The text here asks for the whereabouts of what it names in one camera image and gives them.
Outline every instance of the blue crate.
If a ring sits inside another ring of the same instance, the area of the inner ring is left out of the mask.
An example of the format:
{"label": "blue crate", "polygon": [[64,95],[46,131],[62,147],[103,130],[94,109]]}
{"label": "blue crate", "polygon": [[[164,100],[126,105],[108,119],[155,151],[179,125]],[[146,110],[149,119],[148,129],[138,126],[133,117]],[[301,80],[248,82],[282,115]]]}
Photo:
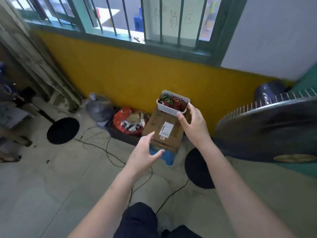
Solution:
{"label": "blue crate", "polygon": [[[150,145],[150,155],[156,154],[159,150],[160,150],[160,148],[155,147],[153,145]],[[170,152],[168,150],[165,150],[165,152],[162,155],[161,159],[165,161],[166,165],[172,166],[173,163],[174,163],[175,156],[176,156],[175,153],[172,153],[172,152]]]}
{"label": "blue crate", "polygon": [[144,32],[142,17],[134,17],[134,27],[137,32]]}

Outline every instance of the green window frame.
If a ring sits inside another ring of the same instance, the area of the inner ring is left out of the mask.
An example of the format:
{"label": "green window frame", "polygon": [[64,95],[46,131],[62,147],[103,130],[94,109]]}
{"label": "green window frame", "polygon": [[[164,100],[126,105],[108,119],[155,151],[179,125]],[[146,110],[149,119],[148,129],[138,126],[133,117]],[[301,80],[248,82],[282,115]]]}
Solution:
{"label": "green window frame", "polygon": [[[161,41],[146,40],[139,42],[135,40],[130,33],[127,14],[125,10],[125,3],[122,0],[125,19],[127,22],[128,34],[119,34],[116,32],[115,23],[109,7],[109,1],[107,5],[110,12],[110,17],[113,23],[114,32],[103,30],[98,15],[94,11],[93,0],[67,0],[69,7],[73,13],[73,16],[67,15],[65,7],[61,3],[64,14],[57,13],[50,5],[49,0],[45,0],[46,5],[50,8],[51,14],[57,18],[51,20],[45,14],[45,11],[37,0],[28,0],[32,11],[21,10],[22,17],[28,22],[31,28],[37,28],[43,31],[54,32],[67,37],[97,42],[105,45],[123,47],[131,50],[141,51],[159,56],[165,56],[175,59],[181,59],[196,63],[202,63],[214,67],[220,67],[221,62],[225,56],[227,48],[232,39],[233,33],[239,22],[240,16],[244,9],[247,0],[221,0],[219,11],[215,20],[215,24],[212,30],[211,38],[209,41],[199,40],[199,34],[204,18],[205,7],[207,0],[204,2],[203,12],[200,20],[200,26],[198,31],[198,37],[195,47],[186,47],[179,44],[180,28],[178,33],[178,44],[164,43]],[[181,14],[183,11],[184,0],[181,2]],[[143,24],[146,22],[144,19],[143,0],[141,0],[142,18]],[[162,0],[160,0],[160,13],[162,11]]]}

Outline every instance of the forearm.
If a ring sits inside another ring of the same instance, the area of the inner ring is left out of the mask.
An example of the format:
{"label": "forearm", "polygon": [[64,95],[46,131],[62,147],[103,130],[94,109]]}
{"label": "forearm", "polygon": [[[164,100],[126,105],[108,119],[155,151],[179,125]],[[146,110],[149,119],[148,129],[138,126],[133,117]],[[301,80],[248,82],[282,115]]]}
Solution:
{"label": "forearm", "polygon": [[68,238],[112,237],[120,222],[135,176],[123,169]]}
{"label": "forearm", "polygon": [[238,237],[295,237],[210,140],[199,147]]}

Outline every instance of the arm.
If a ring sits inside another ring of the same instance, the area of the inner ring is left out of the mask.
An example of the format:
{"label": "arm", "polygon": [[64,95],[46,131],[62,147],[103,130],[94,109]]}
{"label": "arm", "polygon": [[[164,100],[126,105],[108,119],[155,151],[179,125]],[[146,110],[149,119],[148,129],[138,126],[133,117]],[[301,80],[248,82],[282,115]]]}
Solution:
{"label": "arm", "polygon": [[248,187],[212,142],[201,112],[189,104],[192,122],[177,117],[189,140],[204,157],[221,203],[238,237],[295,237],[287,226]]}
{"label": "arm", "polygon": [[154,132],[140,139],[123,170],[68,238],[106,238],[116,231],[134,183],[158,160],[164,150],[151,156]]}

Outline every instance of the person's left hand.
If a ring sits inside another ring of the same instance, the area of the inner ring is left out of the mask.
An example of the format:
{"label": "person's left hand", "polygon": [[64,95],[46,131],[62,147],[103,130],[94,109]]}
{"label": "person's left hand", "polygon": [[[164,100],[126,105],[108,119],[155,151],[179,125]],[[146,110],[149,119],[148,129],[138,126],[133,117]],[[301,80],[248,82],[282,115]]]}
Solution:
{"label": "person's left hand", "polygon": [[124,170],[131,173],[139,179],[163,154],[164,150],[161,149],[154,155],[150,155],[150,142],[155,132],[141,137],[138,145],[131,153]]}

